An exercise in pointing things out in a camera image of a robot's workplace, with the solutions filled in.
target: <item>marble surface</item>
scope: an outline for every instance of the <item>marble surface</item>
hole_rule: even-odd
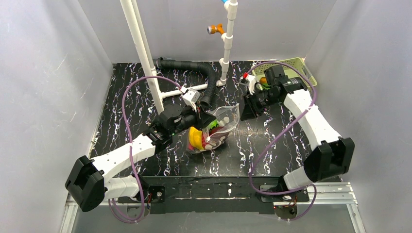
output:
[[[239,78],[252,65],[258,62],[232,62],[229,67],[227,85],[218,87],[212,108],[240,104],[246,93],[239,85]],[[210,62],[220,77],[218,62]],[[200,73],[163,69],[159,75],[168,77],[187,86],[202,84],[205,78]],[[140,64],[115,64],[112,81],[105,102],[102,118],[95,138],[91,157],[108,153],[125,144],[126,127],[121,118],[121,98],[126,87],[136,78],[144,76]],[[174,90],[174,87],[159,80],[161,91]],[[164,105],[174,103],[184,106],[180,96],[164,99]],[[154,102],[146,82],[132,88],[126,100],[126,112],[130,119],[133,137],[137,137],[157,116]],[[189,154],[186,151],[187,135],[175,135],[173,143],[164,151],[145,161],[137,163],[137,170],[143,176],[247,176],[251,163],[279,132],[294,120],[291,112],[283,105],[268,108],[257,119],[240,122],[234,135],[214,151]],[[311,152],[309,141],[299,125],[286,133],[274,144],[265,158],[257,165],[256,176],[280,176],[290,172],[303,163]],[[131,168],[120,175],[131,174]]]

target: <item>black flexible duct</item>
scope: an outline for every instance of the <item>black flexible duct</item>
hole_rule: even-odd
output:
[[[154,65],[159,69],[182,69],[182,70],[194,70],[199,71],[203,75],[206,75],[209,79],[207,82],[207,88],[204,91],[204,96],[200,100],[200,105],[204,108],[210,106],[212,98],[216,91],[216,81],[217,74],[213,70],[212,66],[201,62],[187,62],[187,61],[175,61],[175,60],[164,60],[163,58],[158,58],[154,60]]]

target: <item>orange nozzle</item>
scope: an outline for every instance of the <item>orange nozzle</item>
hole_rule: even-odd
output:
[[[207,28],[207,33],[209,34],[215,34],[216,32],[219,32],[221,35],[223,35],[224,30],[222,28],[222,24],[218,24],[217,26],[211,25]]]

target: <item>transparent plastic bag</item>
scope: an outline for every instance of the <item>transparent plastic bag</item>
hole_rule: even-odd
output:
[[[216,120],[206,128],[202,131],[194,127],[189,129],[187,150],[190,153],[216,149],[233,134],[233,130],[239,123],[239,104],[219,107],[210,113],[216,117]]]

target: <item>gray wall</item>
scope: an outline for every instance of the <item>gray wall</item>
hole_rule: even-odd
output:
[[[138,56],[119,0],[79,0],[112,63]],[[305,57],[335,0],[239,0],[231,60]],[[137,0],[154,58],[217,61],[227,25],[220,0]]]
[[[0,4],[0,232],[59,231],[112,65],[76,0]]]
[[[412,2],[338,0],[306,63],[318,105],[356,144],[349,173],[368,232],[411,232]]]

